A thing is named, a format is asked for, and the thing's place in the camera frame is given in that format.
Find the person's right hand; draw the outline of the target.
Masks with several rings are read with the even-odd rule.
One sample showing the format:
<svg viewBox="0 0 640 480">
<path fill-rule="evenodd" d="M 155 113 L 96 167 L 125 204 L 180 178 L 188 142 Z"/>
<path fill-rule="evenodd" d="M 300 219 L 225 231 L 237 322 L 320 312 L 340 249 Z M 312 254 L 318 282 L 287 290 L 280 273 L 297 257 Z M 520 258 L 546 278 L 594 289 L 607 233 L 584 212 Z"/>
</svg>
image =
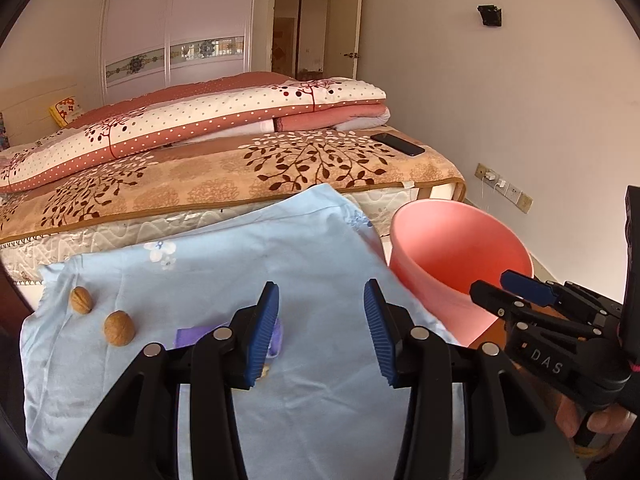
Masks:
<svg viewBox="0 0 640 480">
<path fill-rule="evenodd" d="M 587 428 L 595 434 L 608 437 L 606 445 L 598 455 L 603 458 L 612 454 L 626 438 L 637 416 L 631 414 L 617 404 L 610 405 L 604 411 L 592 413 L 587 422 Z M 560 404 L 555 413 L 555 422 L 565 437 L 573 439 L 582 423 L 578 413 L 578 406 L 566 396 L 560 396 Z"/>
</svg>

